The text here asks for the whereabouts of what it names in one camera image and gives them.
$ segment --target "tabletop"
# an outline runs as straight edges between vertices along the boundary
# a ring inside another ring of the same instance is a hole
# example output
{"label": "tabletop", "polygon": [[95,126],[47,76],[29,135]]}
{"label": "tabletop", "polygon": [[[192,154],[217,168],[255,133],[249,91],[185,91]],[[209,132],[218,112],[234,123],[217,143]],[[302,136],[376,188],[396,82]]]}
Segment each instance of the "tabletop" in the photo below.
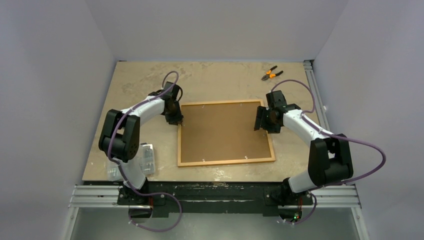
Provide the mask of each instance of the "tabletop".
{"label": "tabletop", "polygon": [[[262,81],[271,67],[280,76]],[[172,70],[179,72],[178,85],[183,89],[180,103],[263,99],[278,82],[296,79],[308,85],[301,62],[127,62],[116,64],[103,110],[82,177],[83,181],[107,181],[108,158],[99,150],[98,142],[106,113],[110,109],[126,109],[161,89],[164,76]],[[173,82],[175,75],[169,76]],[[309,92],[302,85],[287,82],[278,86],[288,104],[304,110],[312,109]],[[318,123],[316,113],[308,117]],[[150,181],[216,181],[262,182],[282,181],[308,167],[309,148],[291,130],[283,127],[272,134],[275,162],[219,166],[178,167],[177,129],[165,117],[158,115],[140,128],[140,142],[153,144],[156,172],[147,176]]]}

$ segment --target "wooden frame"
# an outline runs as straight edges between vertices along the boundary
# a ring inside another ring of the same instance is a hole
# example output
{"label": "wooden frame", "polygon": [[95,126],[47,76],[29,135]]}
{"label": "wooden frame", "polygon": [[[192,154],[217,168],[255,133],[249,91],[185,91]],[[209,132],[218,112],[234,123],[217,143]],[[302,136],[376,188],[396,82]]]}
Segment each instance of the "wooden frame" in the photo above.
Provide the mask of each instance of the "wooden frame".
{"label": "wooden frame", "polygon": [[[193,106],[193,105],[212,105],[212,104],[233,104],[233,103],[254,103],[258,102],[261,106],[264,106],[264,101],[262,99],[248,99],[248,100],[227,100],[227,101],[203,101],[203,102],[189,102],[182,103],[183,106]],[[231,160],[218,160],[218,161],[204,161],[204,162],[182,162],[182,126],[178,125],[178,139],[177,139],[177,166],[178,167],[200,167],[200,166],[213,166],[213,165],[231,165],[231,164],[249,164],[249,163],[269,163],[276,160],[274,153],[273,141],[270,134],[266,133],[269,151],[271,157],[265,158],[252,158],[252,159],[231,159]]]}

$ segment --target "pliers jaw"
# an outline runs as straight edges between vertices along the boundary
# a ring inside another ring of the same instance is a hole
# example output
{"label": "pliers jaw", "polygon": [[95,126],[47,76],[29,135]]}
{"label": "pliers jaw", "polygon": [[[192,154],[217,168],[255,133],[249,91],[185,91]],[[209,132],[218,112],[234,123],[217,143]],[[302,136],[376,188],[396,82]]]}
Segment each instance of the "pliers jaw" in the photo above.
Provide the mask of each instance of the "pliers jaw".
{"label": "pliers jaw", "polygon": [[284,72],[284,71],[280,71],[278,73],[275,73],[275,74],[272,73],[271,74],[271,72],[276,68],[277,68],[277,66],[271,67],[271,69],[266,72],[266,74],[261,78],[261,80],[265,81],[265,80],[268,80],[268,79],[272,79],[274,77],[280,76]]}

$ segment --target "gray floor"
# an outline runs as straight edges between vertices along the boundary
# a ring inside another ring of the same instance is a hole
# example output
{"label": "gray floor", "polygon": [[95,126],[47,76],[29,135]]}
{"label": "gray floor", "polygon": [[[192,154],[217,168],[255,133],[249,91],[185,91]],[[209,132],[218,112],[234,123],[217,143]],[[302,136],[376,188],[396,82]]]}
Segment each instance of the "gray floor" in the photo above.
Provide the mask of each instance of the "gray floor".
{"label": "gray floor", "polygon": [[[73,240],[358,240],[350,208],[318,208],[307,221],[289,226],[277,217],[260,214],[184,213],[174,229],[155,233],[128,224],[128,210],[122,208],[80,208]],[[146,226],[160,228],[177,218],[148,219]]]}

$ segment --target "black and orange pliers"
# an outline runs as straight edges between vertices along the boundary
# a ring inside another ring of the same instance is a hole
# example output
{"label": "black and orange pliers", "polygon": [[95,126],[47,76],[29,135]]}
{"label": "black and orange pliers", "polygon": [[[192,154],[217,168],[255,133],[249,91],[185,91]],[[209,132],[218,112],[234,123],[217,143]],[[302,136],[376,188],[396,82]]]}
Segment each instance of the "black and orange pliers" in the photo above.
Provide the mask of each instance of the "black and orange pliers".
{"label": "black and orange pliers", "polygon": [[269,71],[266,72],[265,76],[263,76],[261,79],[262,81],[268,80],[268,79],[272,79],[273,77],[277,77],[280,76],[284,71],[280,71],[279,73],[276,74],[271,74],[271,72],[276,69],[277,66],[273,66],[271,67],[271,69]]}

